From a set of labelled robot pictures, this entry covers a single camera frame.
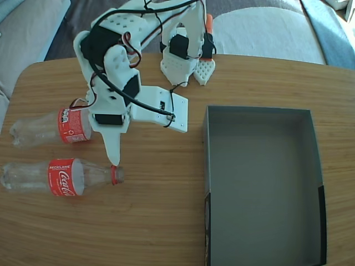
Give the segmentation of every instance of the wooden table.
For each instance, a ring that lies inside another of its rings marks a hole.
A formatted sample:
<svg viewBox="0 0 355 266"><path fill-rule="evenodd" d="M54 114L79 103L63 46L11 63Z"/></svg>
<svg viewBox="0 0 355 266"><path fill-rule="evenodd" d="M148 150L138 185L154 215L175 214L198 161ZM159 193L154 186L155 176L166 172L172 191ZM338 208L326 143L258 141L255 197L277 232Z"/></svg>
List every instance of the wooden table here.
<svg viewBox="0 0 355 266"><path fill-rule="evenodd" d="M145 54L144 85L171 88L161 55ZM206 105L311 109L326 189L329 265L355 264L355 72L253 57L216 56L207 84L191 78L189 132L133 122L121 138L126 181L87 197L0 191L0 265L204 265ZM76 59L30 66L20 77L0 138L0 162L79 157L109 166L99 135L88 143L12 147L10 126L85 95Z"/></svg>

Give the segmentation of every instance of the plastic bottle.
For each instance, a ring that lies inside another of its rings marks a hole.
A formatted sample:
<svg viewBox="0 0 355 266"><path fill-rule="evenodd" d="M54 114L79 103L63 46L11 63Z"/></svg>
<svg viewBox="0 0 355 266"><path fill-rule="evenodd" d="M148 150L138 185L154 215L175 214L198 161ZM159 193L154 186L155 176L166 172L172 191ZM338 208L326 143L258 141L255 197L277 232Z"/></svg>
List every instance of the plastic bottle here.
<svg viewBox="0 0 355 266"><path fill-rule="evenodd" d="M106 184L123 183L121 167L105 168L85 160L57 159L40 163L8 163L1 184L9 192L81 196Z"/></svg>
<svg viewBox="0 0 355 266"><path fill-rule="evenodd" d="M87 109L62 108L42 117L18 120L10 129L13 145L28 149L51 142L74 143L90 140L90 126Z"/></svg>

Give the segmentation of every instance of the white cushion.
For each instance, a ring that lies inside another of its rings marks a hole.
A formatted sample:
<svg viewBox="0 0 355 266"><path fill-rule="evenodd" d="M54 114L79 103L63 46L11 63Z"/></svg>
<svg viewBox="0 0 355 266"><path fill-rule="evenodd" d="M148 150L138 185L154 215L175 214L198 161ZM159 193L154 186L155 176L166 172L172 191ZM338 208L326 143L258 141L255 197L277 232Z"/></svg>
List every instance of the white cushion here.
<svg viewBox="0 0 355 266"><path fill-rule="evenodd" d="M244 8L214 19L220 54L250 55L325 64L307 18L275 7Z"/></svg>
<svg viewBox="0 0 355 266"><path fill-rule="evenodd" d="M340 10L346 8L349 0L326 0L328 4L334 8L334 10Z"/></svg>
<svg viewBox="0 0 355 266"><path fill-rule="evenodd" d="M21 72L57 30L66 0L26 0L0 23L0 90L10 99Z"/></svg>

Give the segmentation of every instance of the gray box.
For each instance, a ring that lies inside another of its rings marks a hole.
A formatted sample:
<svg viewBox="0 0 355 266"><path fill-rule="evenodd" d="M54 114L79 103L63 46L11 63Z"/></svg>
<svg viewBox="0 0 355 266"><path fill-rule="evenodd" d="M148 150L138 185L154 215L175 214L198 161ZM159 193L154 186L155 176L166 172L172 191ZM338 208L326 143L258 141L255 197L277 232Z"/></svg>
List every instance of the gray box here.
<svg viewBox="0 0 355 266"><path fill-rule="evenodd" d="M311 112L208 106L204 142L206 265L326 264Z"/></svg>

